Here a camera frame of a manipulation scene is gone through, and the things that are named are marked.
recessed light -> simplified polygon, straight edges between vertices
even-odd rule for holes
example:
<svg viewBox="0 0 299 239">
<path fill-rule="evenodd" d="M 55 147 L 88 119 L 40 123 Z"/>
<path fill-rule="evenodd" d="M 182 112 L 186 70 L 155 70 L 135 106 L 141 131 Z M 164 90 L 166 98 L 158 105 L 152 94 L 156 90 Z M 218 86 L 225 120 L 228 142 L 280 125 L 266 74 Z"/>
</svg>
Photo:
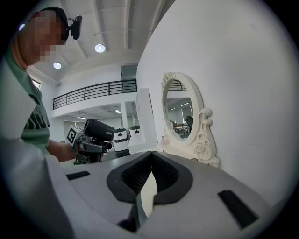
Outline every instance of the recessed light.
<svg viewBox="0 0 299 239">
<path fill-rule="evenodd" d="M 98 44 L 94 47 L 96 52 L 102 53 L 103 51 L 105 51 L 105 46 L 103 44 Z"/>
<path fill-rule="evenodd" d="M 25 24 L 21 24 L 19 27 L 19 31 L 25 26 Z"/>
<path fill-rule="evenodd" d="M 61 64 L 59 62 L 55 62 L 53 64 L 53 66 L 54 66 L 55 69 L 60 69 L 61 68 Z"/>
</svg>

man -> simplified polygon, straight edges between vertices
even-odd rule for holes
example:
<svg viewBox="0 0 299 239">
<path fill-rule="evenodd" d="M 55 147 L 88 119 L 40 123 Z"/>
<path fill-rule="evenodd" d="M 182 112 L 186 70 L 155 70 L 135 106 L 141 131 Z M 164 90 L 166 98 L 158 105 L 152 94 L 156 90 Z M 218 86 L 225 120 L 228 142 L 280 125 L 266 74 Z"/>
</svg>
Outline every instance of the man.
<svg viewBox="0 0 299 239">
<path fill-rule="evenodd" d="M 44 154 L 52 154 L 60 162 L 76 158 L 70 144 L 49 140 L 49 120 L 42 103 L 42 95 L 34 86 L 27 68 L 41 57 L 49 56 L 51 49 L 62 45 L 68 38 L 68 24 L 64 10 L 45 8 L 34 13 L 25 26 L 13 38 L 4 60 L 28 95 L 35 101 L 21 138 L 39 147 Z"/>
</svg>

white mirror frame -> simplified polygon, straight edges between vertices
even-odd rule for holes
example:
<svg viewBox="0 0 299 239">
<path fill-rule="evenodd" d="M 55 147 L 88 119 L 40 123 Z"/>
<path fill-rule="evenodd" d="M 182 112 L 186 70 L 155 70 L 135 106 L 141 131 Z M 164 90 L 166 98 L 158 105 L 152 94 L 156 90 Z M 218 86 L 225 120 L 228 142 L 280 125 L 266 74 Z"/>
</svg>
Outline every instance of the white mirror frame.
<svg viewBox="0 0 299 239">
<path fill-rule="evenodd" d="M 173 126 L 168 120 L 167 94 L 169 86 L 174 80 L 179 80 L 186 87 L 193 107 L 192 131 L 188 138 L 184 140 L 175 136 Z M 204 108 L 196 84 L 187 75 L 180 72 L 164 74 L 162 79 L 162 109 L 164 125 L 164 146 L 162 146 L 162 150 L 189 159 L 196 158 L 199 162 L 219 167 L 220 159 L 216 157 L 216 145 L 210 131 L 212 120 L 208 119 L 212 115 L 212 111 L 209 108 Z"/>
</svg>

white pillar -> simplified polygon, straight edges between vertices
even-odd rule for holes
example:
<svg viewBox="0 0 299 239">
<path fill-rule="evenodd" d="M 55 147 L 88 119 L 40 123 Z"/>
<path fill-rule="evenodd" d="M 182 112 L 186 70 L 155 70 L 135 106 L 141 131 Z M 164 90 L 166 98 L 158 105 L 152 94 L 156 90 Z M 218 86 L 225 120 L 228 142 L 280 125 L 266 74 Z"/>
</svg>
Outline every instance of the white pillar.
<svg viewBox="0 0 299 239">
<path fill-rule="evenodd" d="M 121 114 L 122 114 L 122 124 L 123 124 L 123 127 L 126 130 L 129 130 L 129 128 L 128 128 L 127 111 L 126 111 L 126 102 L 124 102 L 124 101 L 121 102 Z"/>
</svg>

black metal railing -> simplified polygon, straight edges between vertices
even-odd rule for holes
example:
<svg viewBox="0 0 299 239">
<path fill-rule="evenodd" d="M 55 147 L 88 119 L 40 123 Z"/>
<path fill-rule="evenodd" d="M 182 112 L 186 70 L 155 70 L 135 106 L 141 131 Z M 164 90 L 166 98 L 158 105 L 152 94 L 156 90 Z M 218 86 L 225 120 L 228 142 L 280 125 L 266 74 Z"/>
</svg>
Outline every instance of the black metal railing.
<svg viewBox="0 0 299 239">
<path fill-rule="evenodd" d="M 179 80 L 174 80 L 169 88 L 169 91 L 187 91 L 186 87 L 184 86 L 183 83 L 181 83 Z"/>
<path fill-rule="evenodd" d="M 101 96 L 124 94 L 137 91 L 136 79 L 112 81 L 101 84 L 95 84 L 53 99 L 53 110 L 62 106 L 70 105 L 82 100 L 92 99 Z"/>
</svg>

